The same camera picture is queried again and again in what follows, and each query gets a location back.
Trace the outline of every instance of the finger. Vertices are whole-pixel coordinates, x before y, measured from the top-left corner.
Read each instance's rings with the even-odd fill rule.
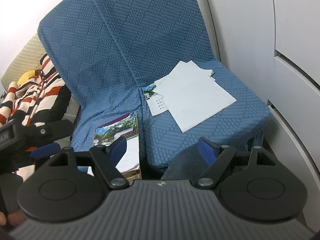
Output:
[[[8,215],[8,222],[13,227],[17,227],[17,226],[21,225],[25,220],[26,220],[26,218],[24,217],[24,215],[20,209],[18,211],[16,211],[15,213]]]
[[[7,219],[5,217],[5,215],[0,212],[0,226],[5,226],[7,224]]]

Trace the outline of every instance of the gray ribbed surface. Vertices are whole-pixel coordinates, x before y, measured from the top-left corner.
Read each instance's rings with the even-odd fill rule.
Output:
[[[297,220],[276,225],[241,220],[226,211],[213,192],[195,189],[188,180],[158,183],[136,180],[128,189],[113,191],[83,219],[56,225],[28,220],[12,236],[18,240],[304,240],[313,235]]]

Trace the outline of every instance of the beige quilted headboard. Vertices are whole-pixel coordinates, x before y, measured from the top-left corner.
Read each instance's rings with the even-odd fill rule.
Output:
[[[1,78],[1,83],[7,91],[12,81],[18,81],[25,73],[33,69],[41,68],[40,59],[46,54],[38,35],[35,34],[23,47],[20,53],[9,65]]]

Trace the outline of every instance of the white logo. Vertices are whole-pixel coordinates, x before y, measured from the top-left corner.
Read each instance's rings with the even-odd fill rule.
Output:
[[[160,187],[164,186],[165,184],[166,184],[166,183],[165,183],[164,181],[161,181],[161,182],[158,182],[158,183],[157,183],[157,185],[160,186]]]

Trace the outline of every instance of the yellow object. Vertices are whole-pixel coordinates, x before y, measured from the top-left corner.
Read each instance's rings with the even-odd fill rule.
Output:
[[[24,73],[21,78],[18,80],[18,86],[21,86],[24,82],[26,82],[30,77],[34,77],[36,74],[35,74],[35,70],[31,70],[31,71],[28,71],[26,73]]]

